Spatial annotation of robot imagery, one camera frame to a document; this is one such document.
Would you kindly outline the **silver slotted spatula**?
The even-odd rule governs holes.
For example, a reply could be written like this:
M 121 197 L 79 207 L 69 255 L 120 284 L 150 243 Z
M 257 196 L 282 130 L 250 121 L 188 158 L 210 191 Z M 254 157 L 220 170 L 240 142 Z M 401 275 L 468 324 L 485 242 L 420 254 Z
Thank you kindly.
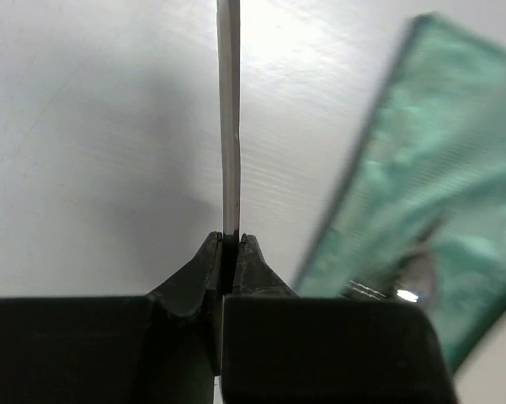
M 217 2 L 223 231 L 226 237 L 237 237 L 240 223 L 240 14 L 239 1 Z

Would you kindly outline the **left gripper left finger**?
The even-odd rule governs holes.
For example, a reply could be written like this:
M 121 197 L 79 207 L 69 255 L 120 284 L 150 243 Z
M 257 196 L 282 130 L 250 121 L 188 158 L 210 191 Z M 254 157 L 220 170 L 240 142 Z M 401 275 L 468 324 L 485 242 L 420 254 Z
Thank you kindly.
M 210 403 L 210 233 L 146 295 L 0 298 L 0 403 Z

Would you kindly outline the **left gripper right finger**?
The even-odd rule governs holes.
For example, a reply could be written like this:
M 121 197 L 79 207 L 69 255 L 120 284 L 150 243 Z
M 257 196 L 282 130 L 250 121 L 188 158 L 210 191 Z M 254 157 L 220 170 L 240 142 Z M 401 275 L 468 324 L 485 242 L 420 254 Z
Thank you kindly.
M 439 339 L 410 303 L 298 297 L 242 238 L 222 316 L 226 403 L 455 403 Z

